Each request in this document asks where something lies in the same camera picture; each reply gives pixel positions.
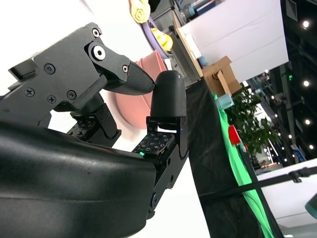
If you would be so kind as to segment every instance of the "white table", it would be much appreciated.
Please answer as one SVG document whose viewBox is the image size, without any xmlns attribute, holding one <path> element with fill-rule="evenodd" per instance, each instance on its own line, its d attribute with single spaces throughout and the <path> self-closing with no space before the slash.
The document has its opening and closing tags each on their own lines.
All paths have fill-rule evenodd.
<svg viewBox="0 0 317 238">
<path fill-rule="evenodd" d="M 152 52 L 140 26 L 129 14 L 128 0 L 87 0 L 86 4 L 80 0 L 11 0 L 2 3 L 0 95 L 15 82 L 7 71 L 9 68 L 89 22 L 100 26 L 105 45 L 133 61 Z M 132 151 L 146 131 L 131 126 L 121 117 L 113 93 L 102 91 L 102 95 L 122 130 L 114 148 Z M 52 112 L 52 115 L 51 129 L 67 132 L 75 124 L 69 113 Z M 210 237 L 189 161 L 173 190 L 164 193 L 155 216 L 133 237 Z"/>
</svg>

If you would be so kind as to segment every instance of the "robotic hand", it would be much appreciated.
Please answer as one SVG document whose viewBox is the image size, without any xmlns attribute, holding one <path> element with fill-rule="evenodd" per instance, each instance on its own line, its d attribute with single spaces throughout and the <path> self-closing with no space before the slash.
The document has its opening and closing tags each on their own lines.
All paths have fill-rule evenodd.
<svg viewBox="0 0 317 238">
<path fill-rule="evenodd" d="M 183 80 L 153 80 L 108 49 L 90 23 L 10 69 L 0 96 L 2 238 L 128 237 L 153 217 L 186 161 Z M 148 134 L 133 152 L 111 148 L 121 135 L 99 92 L 153 91 Z M 67 133 L 47 129 L 50 111 L 70 111 Z M 158 132 L 158 127 L 176 133 Z"/>
</svg>

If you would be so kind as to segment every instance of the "screw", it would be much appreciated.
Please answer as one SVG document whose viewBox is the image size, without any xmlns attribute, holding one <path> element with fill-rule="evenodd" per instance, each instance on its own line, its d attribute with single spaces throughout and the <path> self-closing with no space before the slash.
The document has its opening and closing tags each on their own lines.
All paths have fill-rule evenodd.
<svg viewBox="0 0 317 238">
<path fill-rule="evenodd" d="M 48 96 L 48 103 L 49 104 L 54 104 L 56 102 L 56 97 L 53 95 Z"/>
<path fill-rule="evenodd" d="M 151 199 L 151 207 L 156 208 L 157 204 L 158 204 L 157 194 L 153 193 L 153 196 Z"/>
<path fill-rule="evenodd" d="M 94 37 L 99 37 L 100 36 L 99 30 L 97 28 L 93 29 L 93 35 L 94 35 Z"/>
<path fill-rule="evenodd" d="M 30 97 L 34 96 L 35 92 L 32 88 L 27 88 L 24 90 L 24 94 L 25 94 L 25 96 L 30 98 Z"/>
<path fill-rule="evenodd" d="M 126 66 L 126 65 L 124 65 L 123 67 L 122 67 L 122 70 L 123 70 L 123 72 L 128 72 L 128 66 Z"/>
<path fill-rule="evenodd" d="M 75 91 L 73 91 L 73 90 L 68 91 L 67 98 L 69 100 L 75 100 L 76 97 L 77 97 L 77 95 L 76 95 Z"/>
<path fill-rule="evenodd" d="M 102 61 L 106 58 L 106 52 L 101 46 L 95 46 L 93 48 L 93 55 L 96 60 Z"/>
<path fill-rule="evenodd" d="M 44 65 L 44 71 L 47 74 L 54 74 L 55 73 L 55 67 L 54 65 L 47 63 Z"/>
</svg>

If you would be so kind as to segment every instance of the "red object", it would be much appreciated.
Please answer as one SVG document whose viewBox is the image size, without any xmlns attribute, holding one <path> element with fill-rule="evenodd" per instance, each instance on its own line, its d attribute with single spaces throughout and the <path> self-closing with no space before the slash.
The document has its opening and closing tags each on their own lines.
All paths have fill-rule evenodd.
<svg viewBox="0 0 317 238">
<path fill-rule="evenodd" d="M 229 139 L 232 145 L 238 145 L 242 142 L 234 125 L 229 126 Z"/>
</svg>

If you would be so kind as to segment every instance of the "purple plate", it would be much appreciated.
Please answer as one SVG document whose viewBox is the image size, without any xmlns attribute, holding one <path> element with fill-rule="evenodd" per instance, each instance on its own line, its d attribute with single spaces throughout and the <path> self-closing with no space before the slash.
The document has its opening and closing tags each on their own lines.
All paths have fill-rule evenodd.
<svg viewBox="0 0 317 238">
<path fill-rule="evenodd" d="M 162 46 L 159 44 L 155 36 L 153 35 L 151 31 L 151 26 L 155 27 L 157 29 L 156 24 L 152 20 L 152 18 L 149 17 L 148 21 L 142 24 L 142 29 L 144 31 L 145 36 L 147 37 L 151 47 L 153 50 L 157 50 L 159 55 L 162 57 L 162 59 L 170 59 L 173 58 L 173 55 L 171 52 L 165 51 Z"/>
</svg>

